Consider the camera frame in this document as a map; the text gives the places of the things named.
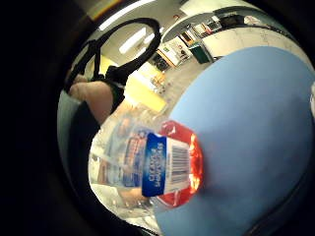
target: ceiling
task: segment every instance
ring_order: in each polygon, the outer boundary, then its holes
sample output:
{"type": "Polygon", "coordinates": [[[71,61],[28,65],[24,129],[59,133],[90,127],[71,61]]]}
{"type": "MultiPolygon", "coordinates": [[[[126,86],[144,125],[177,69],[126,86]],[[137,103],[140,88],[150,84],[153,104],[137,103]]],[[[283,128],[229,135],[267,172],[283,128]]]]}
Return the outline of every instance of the ceiling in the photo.
{"type": "MultiPolygon", "coordinates": [[[[152,3],[148,3],[121,17],[114,24],[110,25],[107,29],[111,29],[114,26],[117,26],[118,24],[131,19],[146,17],[158,20],[160,26],[164,27],[164,31],[166,31],[167,28],[175,23],[175,20],[173,19],[174,15],[178,15],[180,17],[185,16],[185,14],[179,10],[180,6],[183,3],[184,1],[182,0],[157,0],[152,3]]],[[[143,40],[140,40],[139,43],[136,44],[132,49],[130,49],[126,54],[121,54],[118,48],[137,30],[144,26],[145,25],[133,24],[126,26],[123,29],[120,29],[102,47],[101,53],[118,64],[123,64],[133,59],[139,50],[141,50],[143,47],[148,46],[147,44],[143,43],[143,40]]],[[[91,38],[98,38],[105,31],[106,29],[104,31],[98,29],[91,36],[91,38]]],[[[146,36],[151,33],[152,30],[147,27],[146,36]]]]}

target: plastic bottle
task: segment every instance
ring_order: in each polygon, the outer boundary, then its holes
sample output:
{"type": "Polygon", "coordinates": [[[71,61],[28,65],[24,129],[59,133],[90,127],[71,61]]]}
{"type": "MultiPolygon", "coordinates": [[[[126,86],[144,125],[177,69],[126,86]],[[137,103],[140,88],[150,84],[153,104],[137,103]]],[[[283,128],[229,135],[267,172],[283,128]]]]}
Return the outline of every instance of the plastic bottle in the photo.
{"type": "Polygon", "coordinates": [[[200,186],[202,159],[196,135],[175,121],[109,118],[91,147],[90,182],[103,186],[94,193],[119,217],[144,217],[187,203],[200,186]]]}

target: person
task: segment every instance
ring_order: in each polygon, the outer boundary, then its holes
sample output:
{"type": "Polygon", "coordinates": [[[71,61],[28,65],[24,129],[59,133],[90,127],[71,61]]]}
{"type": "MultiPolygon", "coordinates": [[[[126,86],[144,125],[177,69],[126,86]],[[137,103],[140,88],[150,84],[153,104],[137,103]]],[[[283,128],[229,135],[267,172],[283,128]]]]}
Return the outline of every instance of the person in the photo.
{"type": "Polygon", "coordinates": [[[113,94],[111,87],[104,82],[88,82],[85,76],[78,75],[70,87],[69,95],[80,101],[86,101],[99,125],[110,115],[113,94]]]}

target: wall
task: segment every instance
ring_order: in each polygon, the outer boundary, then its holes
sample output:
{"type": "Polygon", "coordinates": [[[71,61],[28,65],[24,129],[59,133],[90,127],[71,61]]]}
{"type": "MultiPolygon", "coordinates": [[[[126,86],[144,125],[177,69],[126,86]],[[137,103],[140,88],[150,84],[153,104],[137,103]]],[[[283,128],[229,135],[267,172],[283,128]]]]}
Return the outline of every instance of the wall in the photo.
{"type": "Polygon", "coordinates": [[[192,56],[192,53],[190,52],[190,50],[187,48],[185,43],[181,39],[179,39],[179,37],[175,37],[173,40],[169,41],[167,44],[177,54],[176,56],[178,59],[180,58],[180,49],[178,48],[178,45],[182,46],[182,49],[186,52],[188,56],[192,56]]]}
{"type": "Polygon", "coordinates": [[[237,9],[237,10],[217,10],[215,12],[216,16],[220,17],[224,17],[226,15],[229,15],[230,13],[236,13],[237,15],[240,16],[253,16],[257,19],[259,19],[262,23],[268,25],[268,26],[272,26],[274,28],[277,28],[279,30],[284,31],[285,33],[289,34],[290,36],[292,36],[287,29],[281,25],[278,21],[276,21],[274,18],[270,17],[269,15],[265,14],[264,12],[260,12],[260,11],[252,11],[252,10],[247,10],[247,9],[237,9]]]}
{"type": "Polygon", "coordinates": [[[175,66],[179,64],[179,60],[176,56],[176,52],[167,43],[163,43],[158,48],[175,66]]]}
{"type": "Polygon", "coordinates": [[[180,10],[188,16],[202,12],[213,12],[220,8],[232,6],[245,6],[258,9],[257,7],[240,0],[189,0],[180,7],[180,10]]]}
{"type": "Polygon", "coordinates": [[[263,45],[278,47],[295,54],[313,70],[307,55],[300,47],[289,38],[268,29],[227,29],[204,37],[203,41],[214,57],[225,56],[244,47],[263,45]]]}

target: light blue cloth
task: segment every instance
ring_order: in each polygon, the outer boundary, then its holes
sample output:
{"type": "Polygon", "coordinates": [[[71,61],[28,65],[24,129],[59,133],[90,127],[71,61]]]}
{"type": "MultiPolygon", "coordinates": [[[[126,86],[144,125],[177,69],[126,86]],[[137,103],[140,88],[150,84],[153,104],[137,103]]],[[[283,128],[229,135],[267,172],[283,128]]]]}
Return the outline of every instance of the light blue cloth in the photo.
{"type": "Polygon", "coordinates": [[[314,73],[289,52],[223,57],[185,91],[171,118],[199,137],[205,176],[185,206],[157,215],[164,235],[242,235],[285,199],[311,156],[314,73]]]}

